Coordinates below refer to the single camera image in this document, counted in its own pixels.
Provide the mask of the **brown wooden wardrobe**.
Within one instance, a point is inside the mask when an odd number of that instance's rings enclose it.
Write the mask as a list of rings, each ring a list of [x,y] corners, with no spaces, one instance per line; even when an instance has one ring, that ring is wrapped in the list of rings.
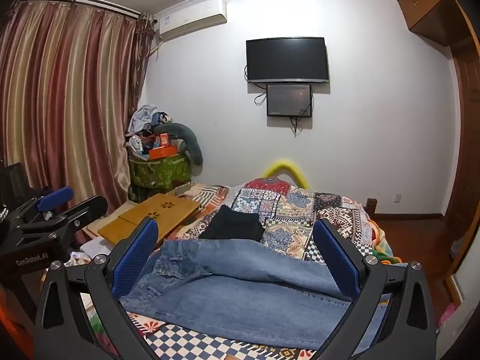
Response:
[[[439,52],[439,63],[418,69],[415,93],[425,107],[424,136],[436,153],[419,180],[423,213],[443,213],[455,236],[448,288],[463,300],[477,290],[479,261],[479,33],[461,0],[397,0],[408,30]]]

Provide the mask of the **pile of clothes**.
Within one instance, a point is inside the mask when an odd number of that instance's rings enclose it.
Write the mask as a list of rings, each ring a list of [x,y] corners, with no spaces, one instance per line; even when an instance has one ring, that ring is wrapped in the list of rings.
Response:
[[[173,122],[173,118],[157,106],[143,105],[131,117],[125,135],[126,146],[140,150],[141,147],[151,148],[156,145],[154,127]]]

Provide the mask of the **orange fleece blanket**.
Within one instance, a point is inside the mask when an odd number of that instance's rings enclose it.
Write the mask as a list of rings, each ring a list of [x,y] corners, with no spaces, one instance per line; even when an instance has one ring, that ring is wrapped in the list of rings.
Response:
[[[386,241],[385,232],[379,227],[373,227],[374,238],[372,243],[373,254],[385,265],[399,264],[403,261],[394,256],[393,251]]]

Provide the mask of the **striped red gold curtain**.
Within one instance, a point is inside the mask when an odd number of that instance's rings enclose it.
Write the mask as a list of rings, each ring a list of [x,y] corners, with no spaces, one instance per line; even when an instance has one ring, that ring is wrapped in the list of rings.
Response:
[[[128,197],[125,137],[155,34],[136,19],[76,2],[17,2],[1,30],[1,157],[35,189],[74,199]]]

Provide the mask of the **yellow padded bed rail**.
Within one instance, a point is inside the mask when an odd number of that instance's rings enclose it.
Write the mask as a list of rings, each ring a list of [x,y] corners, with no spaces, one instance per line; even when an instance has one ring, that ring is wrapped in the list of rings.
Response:
[[[304,173],[292,161],[286,159],[278,160],[269,166],[262,174],[262,178],[270,178],[280,174],[287,174],[302,189],[311,189]]]

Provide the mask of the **black wall television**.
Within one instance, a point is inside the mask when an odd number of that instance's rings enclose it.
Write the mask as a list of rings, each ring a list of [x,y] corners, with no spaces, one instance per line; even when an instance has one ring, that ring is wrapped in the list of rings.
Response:
[[[246,41],[250,83],[327,83],[329,63],[323,37],[276,37]]]

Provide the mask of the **wooden lap desk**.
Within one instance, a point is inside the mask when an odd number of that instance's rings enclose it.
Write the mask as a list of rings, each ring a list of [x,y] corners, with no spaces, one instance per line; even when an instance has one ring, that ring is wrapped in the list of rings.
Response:
[[[156,222],[159,245],[173,230],[199,211],[199,202],[158,193],[142,203],[127,201],[111,214],[89,224],[86,230],[116,245],[122,239],[129,238],[140,222],[149,217]]]

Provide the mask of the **small black wall monitor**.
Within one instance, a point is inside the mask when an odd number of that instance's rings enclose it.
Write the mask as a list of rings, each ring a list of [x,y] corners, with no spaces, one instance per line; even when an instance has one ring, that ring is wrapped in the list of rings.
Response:
[[[266,88],[267,116],[310,118],[312,88],[310,85],[278,84]]]

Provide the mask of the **orange box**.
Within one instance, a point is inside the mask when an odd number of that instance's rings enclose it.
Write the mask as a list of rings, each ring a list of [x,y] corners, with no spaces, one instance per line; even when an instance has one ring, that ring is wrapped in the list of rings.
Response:
[[[165,145],[161,147],[155,147],[149,151],[149,160],[168,158],[177,154],[178,154],[178,150],[175,145]]]

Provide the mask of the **wooden bed post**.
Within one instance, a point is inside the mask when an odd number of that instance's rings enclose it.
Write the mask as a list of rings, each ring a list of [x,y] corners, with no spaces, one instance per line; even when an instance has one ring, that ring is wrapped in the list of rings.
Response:
[[[368,198],[365,203],[364,210],[370,218],[374,217],[376,209],[377,209],[377,198],[372,198],[372,197]]]

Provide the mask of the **folded black garment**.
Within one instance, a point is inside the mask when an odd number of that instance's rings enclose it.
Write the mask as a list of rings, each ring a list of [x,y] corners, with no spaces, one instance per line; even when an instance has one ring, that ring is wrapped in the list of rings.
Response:
[[[244,239],[260,242],[263,235],[264,227],[257,213],[238,212],[227,205],[222,205],[209,225],[199,235],[199,239]]]

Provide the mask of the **white wall air conditioner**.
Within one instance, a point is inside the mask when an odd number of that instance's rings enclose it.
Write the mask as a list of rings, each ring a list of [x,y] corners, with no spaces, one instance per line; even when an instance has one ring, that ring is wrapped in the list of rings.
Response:
[[[170,41],[200,30],[226,24],[227,2],[206,0],[193,4],[168,8],[156,17],[156,39]]]

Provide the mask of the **blue denim jeans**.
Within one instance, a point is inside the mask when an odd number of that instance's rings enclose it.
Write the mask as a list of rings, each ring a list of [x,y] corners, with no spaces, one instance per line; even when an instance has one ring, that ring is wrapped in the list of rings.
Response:
[[[351,305],[329,269],[250,240],[166,241],[126,311],[259,345],[317,350]]]

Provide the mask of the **green patterned storage box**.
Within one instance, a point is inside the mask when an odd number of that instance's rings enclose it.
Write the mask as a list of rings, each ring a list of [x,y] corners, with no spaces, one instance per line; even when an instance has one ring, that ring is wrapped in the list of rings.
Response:
[[[155,194],[166,194],[191,181],[191,163],[183,154],[145,161],[130,158],[128,198],[142,203]]]

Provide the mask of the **colourful patchwork quilt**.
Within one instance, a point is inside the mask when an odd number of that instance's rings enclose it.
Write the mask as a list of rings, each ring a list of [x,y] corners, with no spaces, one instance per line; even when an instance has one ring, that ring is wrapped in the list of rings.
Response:
[[[378,226],[364,205],[349,197],[302,189],[278,178],[259,178],[236,187],[187,183],[170,191],[170,195],[200,203],[200,211],[173,230],[168,239],[199,237],[221,206],[226,205],[234,211],[257,213],[264,227],[262,244],[290,257],[322,263],[312,238],[318,219],[328,219],[362,254],[374,255],[373,227]],[[140,314],[129,317],[160,359],[310,359],[313,355],[308,349],[208,336]]]

